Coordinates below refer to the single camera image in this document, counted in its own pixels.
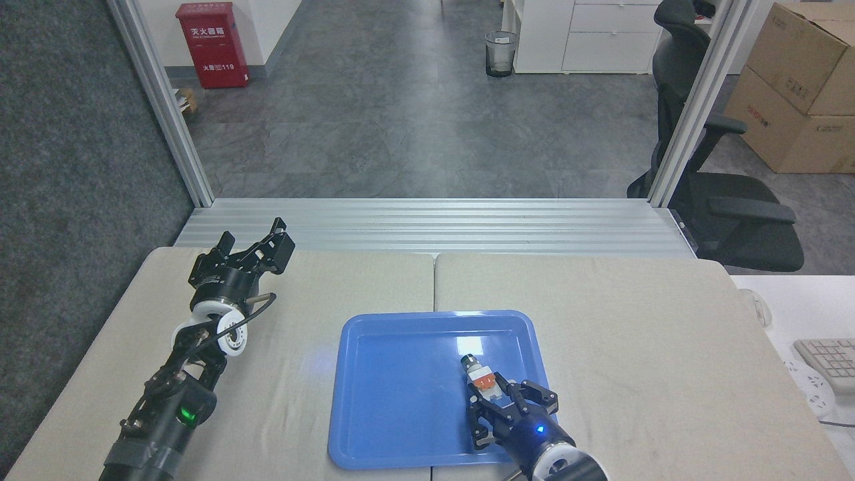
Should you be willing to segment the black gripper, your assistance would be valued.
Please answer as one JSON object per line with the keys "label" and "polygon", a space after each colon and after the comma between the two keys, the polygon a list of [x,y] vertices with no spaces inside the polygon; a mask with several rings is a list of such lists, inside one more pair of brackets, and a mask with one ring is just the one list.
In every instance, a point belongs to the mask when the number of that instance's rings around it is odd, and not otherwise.
{"label": "black gripper", "polygon": [[287,234],[287,224],[275,217],[270,232],[248,249],[233,253],[233,268],[229,265],[235,238],[229,231],[205,255],[199,255],[188,280],[195,289],[190,310],[203,301],[217,301],[248,311],[247,299],[259,294],[259,279],[265,272],[280,275],[293,255],[296,244]]}
{"label": "black gripper", "polygon": [[[496,404],[468,396],[466,423],[474,450],[491,445],[507,451],[525,477],[550,477],[575,463],[575,441],[551,417],[523,417],[540,408],[547,416],[558,411],[558,395],[534,381],[505,381],[511,403]],[[507,424],[508,418],[519,418]],[[494,433],[494,421],[497,436]]]}

